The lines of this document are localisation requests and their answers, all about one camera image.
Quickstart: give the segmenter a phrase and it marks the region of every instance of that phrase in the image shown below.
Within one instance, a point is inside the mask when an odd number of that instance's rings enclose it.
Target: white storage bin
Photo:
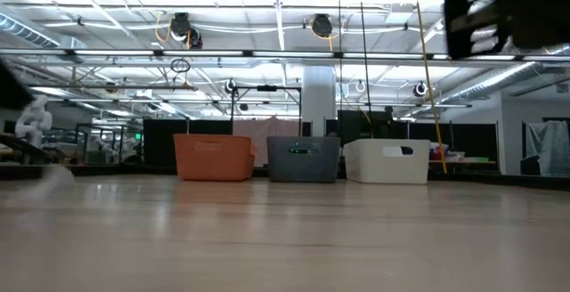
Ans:
[[[344,154],[346,178],[350,181],[407,184],[428,182],[427,140],[356,140],[345,145]]]

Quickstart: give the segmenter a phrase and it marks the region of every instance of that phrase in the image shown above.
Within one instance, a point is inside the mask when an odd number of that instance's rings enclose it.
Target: ceiling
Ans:
[[[280,2],[281,10],[275,8]],[[366,45],[368,53],[421,53],[419,33],[419,15],[417,9],[400,11],[402,4],[412,4],[415,0],[362,0],[364,13],[360,13],[361,0],[0,0],[0,13],[4,13],[20,21],[29,28],[43,33],[56,41],[64,41],[69,37],[84,44],[88,49],[185,49],[182,42],[167,36],[164,28],[174,12],[190,14],[192,26],[195,26],[203,39],[204,50],[271,50],[271,51],[316,51],[328,52],[362,52]],[[428,53],[445,54],[445,39],[441,25],[441,4],[443,0],[419,0],[422,8],[421,20],[426,37]],[[343,35],[332,40],[319,39],[304,24],[311,21],[316,13],[327,13],[335,30],[343,24]],[[156,25],[160,28],[155,33]],[[25,40],[8,32],[0,32],[0,48],[37,48]],[[65,62],[56,57],[21,56],[21,66],[30,69],[23,74],[27,82],[47,84],[53,82],[71,82],[83,77],[80,84],[106,84],[116,82],[118,85],[165,85],[178,84],[184,80],[199,88],[198,92],[155,90],[151,97],[157,100],[223,100],[224,84],[232,78],[238,85],[287,85],[301,86],[303,68],[310,64],[302,61],[274,61],[261,63],[252,68],[234,66],[235,59],[223,59],[228,66],[200,66],[201,61],[216,63],[217,58],[188,59],[193,69],[188,73],[176,75],[170,73],[165,79],[158,60],[148,58],[118,58],[126,65],[110,66],[114,60],[104,57],[86,58],[88,61],[100,63],[98,66],[87,66]],[[144,67],[131,66],[138,61],[146,61]],[[170,61],[165,58],[162,63]],[[242,63],[252,61],[243,59]],[[505,67],[489,63],[478,66],[462,66],[440,62],[429,67],[429,75],[435,86],[436,95],[443,95],[456,89],[474,77],[491,68]],[[338,74],[339,64],[330,64]],[[424,102],[412,95],[412,86],[426,80],[422,61],[413,63],[383,62],[372,63],[368,67],[363,63],[345,63],[342,67],[339,82],[345,85],[346,98],[349,102],[366,101],[366,93],[358,92],[356,86],[370,80],[371,101]],[[81,98],[128,98],[132,93],[119,90],[117,93],[106,93],[104,90],[69,89],[69,95]],[[251,91],[243,101],[291,101],[285,93],[267,93]],[[98,108],[108,106],[92,102]],[[227,106],[213,107],[211,104],[177,104],[173,115],[183,113],[193,118],[223,117]],[[134,114],[144,114],[143,104],[122,106],[123,110],[132,110]],[[249,114],[259,115],[296,115],[297,105],[255,106]]]

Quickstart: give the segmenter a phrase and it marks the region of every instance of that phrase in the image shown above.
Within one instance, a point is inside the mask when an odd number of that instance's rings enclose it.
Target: light wood floor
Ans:
[[[567,291],[570,194],[77,178],[0,182],[1,291]]]

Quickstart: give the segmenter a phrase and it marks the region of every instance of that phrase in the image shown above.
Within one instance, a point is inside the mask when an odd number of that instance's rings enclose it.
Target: white pillar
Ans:
[[[313,136],[324,136],[325,120],[336,116],[336,77],[332,67],[305,67],[303,75],[303,122],[313,123]]]

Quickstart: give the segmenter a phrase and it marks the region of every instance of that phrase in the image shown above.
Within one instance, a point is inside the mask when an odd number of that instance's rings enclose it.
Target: white robot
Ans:
[[[47,96],[39,95],[29,104],[16,122],[16,137],[26,138],[28,143],[41,148],[44,132],[52,128],[52,114],[45,110]]]

